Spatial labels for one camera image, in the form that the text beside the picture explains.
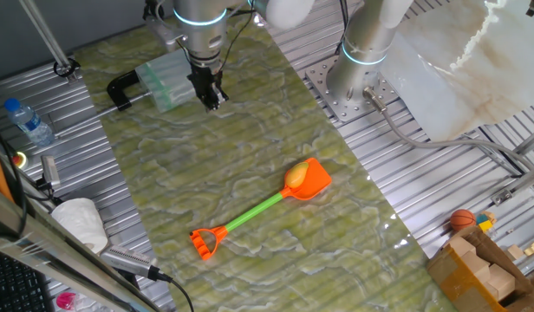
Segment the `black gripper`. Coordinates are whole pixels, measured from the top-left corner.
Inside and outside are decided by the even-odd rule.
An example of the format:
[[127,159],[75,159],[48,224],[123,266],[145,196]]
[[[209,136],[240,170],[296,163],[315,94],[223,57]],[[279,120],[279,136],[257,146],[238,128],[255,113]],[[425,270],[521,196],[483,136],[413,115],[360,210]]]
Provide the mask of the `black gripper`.
[[202,103],[210,111],[217,110],[219,104],[229,100],[221,87],[222,77],[221,69],[211,71],[209,67],[191,64],[191,73],[187,79],[192,83],[196,95],[201,96]]

